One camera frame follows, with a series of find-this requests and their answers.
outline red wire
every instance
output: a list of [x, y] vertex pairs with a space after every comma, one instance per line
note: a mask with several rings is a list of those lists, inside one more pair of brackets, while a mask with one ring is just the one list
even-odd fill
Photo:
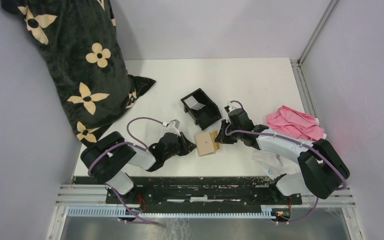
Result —
[[140, 194], [138, 194], [137, 197], [139, 198], [139, 209], [141, 209], [141, 206], [142, 206], [142, 197], [141, 197]]
[[145, 213], [145, 211], [147, 210], [147, 203], [145, 202], [145, 200], [143, 198], [141, 198], [143, 203], [145, 204], [145, 208], [143, 209], [142, 213]]
[[292, 207], [292, 197], [289, 196], [289, 205], [287, 206], [287, 209], [286, 209], [286, 210], [291, 209], [291, 207]]

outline white label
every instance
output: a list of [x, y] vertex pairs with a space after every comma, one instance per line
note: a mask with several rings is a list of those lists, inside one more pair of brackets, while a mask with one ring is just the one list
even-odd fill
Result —
[[193, 110], [200, 110], [202, 109], [203, 107], [205, 107], [204, 104], [202, 103], [199, 103], [194, 96], [190, 96], [188, 97], [184, 103], [190, 108], [190, 109], [193, 109]]

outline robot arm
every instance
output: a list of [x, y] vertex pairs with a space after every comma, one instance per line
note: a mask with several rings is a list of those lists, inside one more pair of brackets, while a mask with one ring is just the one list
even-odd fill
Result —
[[122, 171], [126, 164], [154, 172], [171, 157], [185, 156], [197, 147], [178, 130], [178, 120], [164, 126], [167, 127], [166, 133], [148, 150], [125, 141], [115, 131], [86, 148], [80, 159], [89, 169], [89, 176], [93, 176], [99, 184], [112, 186], [125, 195], [134, 187], [130, 177]]
[[[343, 179], [350, 176], [348, 168], [327, 140], [311, 142], [288, 137], [267, 126], [254, 125], [243, 108], [227, 106], [225, 109], [230, 124], [223, 120], [216, 142], [233, 144], [240, 140], [246, 146], [273, 152], [298, 163], [301, 172], [284, 174], [275, 180], [277, 189], [284, 196], [311, 192], [321, 199], [326, 199], [343, 183], [337, 172]], [[328, 162], [319, 163], [320, 156], [316, 152], [323, 157], [323, 161]]]

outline beige flower print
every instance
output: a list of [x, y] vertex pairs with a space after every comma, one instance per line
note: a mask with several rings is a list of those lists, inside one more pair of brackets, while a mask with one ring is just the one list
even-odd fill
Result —
[[27, 25], [27, 30], [31, 31], [33, 37], [37, 39], [41, 44], [48, 45], [49, 40], [43, 29], [51, 25], [57, 16], [49, 14], [33, 16], [29, 6], [19, 6], [18, 9], [22, 14], [25, 15], [24, 20]]
[[130, 104], [126, 106], [126, 109], [130, 109], [135, 105], [136, 99], [138, 99], [138, 97], [136, 96], [136, 90], [133, 93], [128, 94], [128, 99], [130, 101]]
[[83, 104], [86, 110], [92, 115], [95, 114], [97, 109], [97, 106], [94, 102], [104, 100], [109, 96], [107, 93], [92, 94], [89, 90], [89, 87], [86, 86], [86, 84], [83, 82], [80, 83], [78, 91], [80, 92], [80, 96], [71, 96], [67, 101], [74, 104]]
[[98, 63], [100, 68], [105, 68], [108, 65], [107, 59], [111, 57], [111, 52], [108, 48], [103, 49], [102, 45], [98, 42], [92, 45], [91, 53], [86, 55], [86, 61], [91, 64]]
[[97, 138], [92, 133], [98, 129], [99, 129], [99, 127], [92, 128], [92, 129], [86, 129], [85, 125], [83, 125], [83, 123], [78, 121], [77, 122], [77, 131], [79, 131], [79, 133], [76, 136], [80, 141], [82, 139], [86, 139], [90, 143], [96, 143]]
[[103, 10], [105, 10], [104, 0], [97, 0]]

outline black pillow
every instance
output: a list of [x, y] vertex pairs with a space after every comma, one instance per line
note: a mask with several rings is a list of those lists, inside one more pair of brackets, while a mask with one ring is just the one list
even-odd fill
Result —
[[2, 0], [1, 6], [22, 17], [72, 130], [85, 145], [95, 143], [155, 84], [128, 75], [109, 0]]

